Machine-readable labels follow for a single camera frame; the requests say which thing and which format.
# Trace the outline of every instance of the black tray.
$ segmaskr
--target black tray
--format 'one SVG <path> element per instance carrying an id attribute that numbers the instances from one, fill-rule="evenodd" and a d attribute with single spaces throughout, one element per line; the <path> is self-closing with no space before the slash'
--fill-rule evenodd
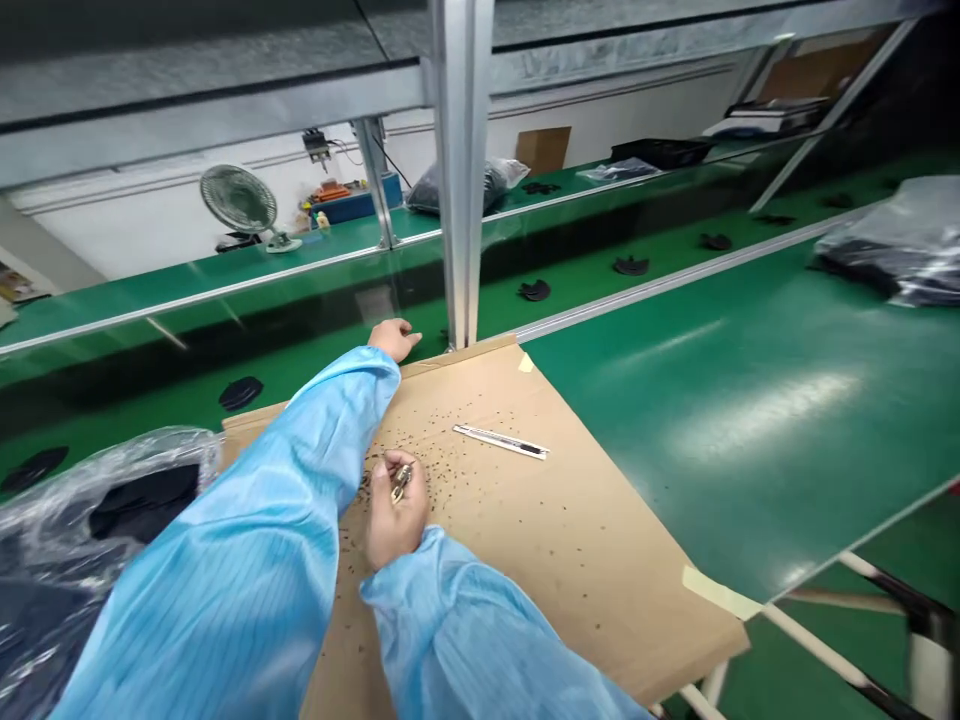
<path id="1" fill-rule="evenodd" d="M 611 162 L 640 158 L 659 170 L 676 170 L 701 162 L 710 152 L 713 143 L 709 140 L 661 140 L 644 138 L 614 145 L 610 148 Z"/>

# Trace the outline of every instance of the light blue sleeve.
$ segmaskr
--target light blue sleeve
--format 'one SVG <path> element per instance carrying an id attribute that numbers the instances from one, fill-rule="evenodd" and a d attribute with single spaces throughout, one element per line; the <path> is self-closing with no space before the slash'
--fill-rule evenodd
<path id="1" fill-rule="evenodd" d="M 53 718 L 296 718 L 336 583 L 338 515 L 400 383 L 380 350 L 307 383 L 121 575 Z"/>
<path id="2" fill-rule="evenodd" d="M 567 648 L 516 584 L 437 526 L 360 592 L 400 720 L 652 719 Z"/>

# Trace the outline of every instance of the person's right hand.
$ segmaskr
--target person's right hand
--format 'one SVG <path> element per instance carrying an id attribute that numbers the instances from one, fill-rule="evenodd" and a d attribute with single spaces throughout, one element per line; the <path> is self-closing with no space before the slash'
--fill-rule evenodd
<path id="1" fill-rule="evenodd" d="M 412 474 L 396 505 L 390 493 L 393 474 L 409 465 Z M 387 450 L 370 476 L 370 524 L 367 526 L 367 560 L 374 571 L 420 547 L 427 524 L 427 474 L 415 456 L 403 450 Z"/>
<path id="2" fill-rule="evenodd" d="M 399 365 L 423 337 L 423 333 L 411 330 L 413 326 L 403 318 L 384 320 L 370 332 L 367 345 L 380 348 Z"/>

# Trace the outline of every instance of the yellow tape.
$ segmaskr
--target yellow tape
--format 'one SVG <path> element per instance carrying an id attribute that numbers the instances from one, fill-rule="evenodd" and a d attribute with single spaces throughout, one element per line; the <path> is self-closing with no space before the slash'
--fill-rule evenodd
<path id="1" fill-rule="evenodd" d="M 714 605 L 733 613 L 741 620 L 749 620 L 763 610 L 763 605 L 714 582 L 699 570 L 689 565 L 683 568 L 683 585 Z"/>

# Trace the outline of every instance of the plastic bag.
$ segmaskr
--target plastic bag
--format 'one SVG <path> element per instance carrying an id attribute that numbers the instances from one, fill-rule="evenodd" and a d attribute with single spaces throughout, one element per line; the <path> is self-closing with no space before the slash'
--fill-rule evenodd
<path id="1" fill-rule="evenodd" d="M 960 176 L 905 180 L 814 252 L 820 269 L 872 285 L 894 304 L 960 306 Z"/>
<path id="2" fill-rule="evenodd" d="M 216 477 L 220 436 L 168 427 L 91 455 L 0 506 L 0 717 L 45 717 L 60 699 L 110 589 L 142 549 L 94 540 L 90 514 L 107 493 L 161 470 Z"/>
<path id="3" fill-rule="evenodd" d="M 513 190 L 530 172 L 519 160 L 493 158 L 483 169 L 483 211 Z M 431 165 L 407 195 L 407 207 L 434 215 L 440 214 L 440 172 Z"/>
<path id="4" fill-rule="evenodd" d="M 613 182 L 614 180 L 646 177 L 647 175 L 658 175 L 659 173 L 660 170 L 650 163 L 645 163 L 640 158 L 627 158 L 626 160 L 619 160 L 612 165 L 597 165 L 590 170 L 581 170 L 577 175 L 593 182 L 603 183 Z"/>

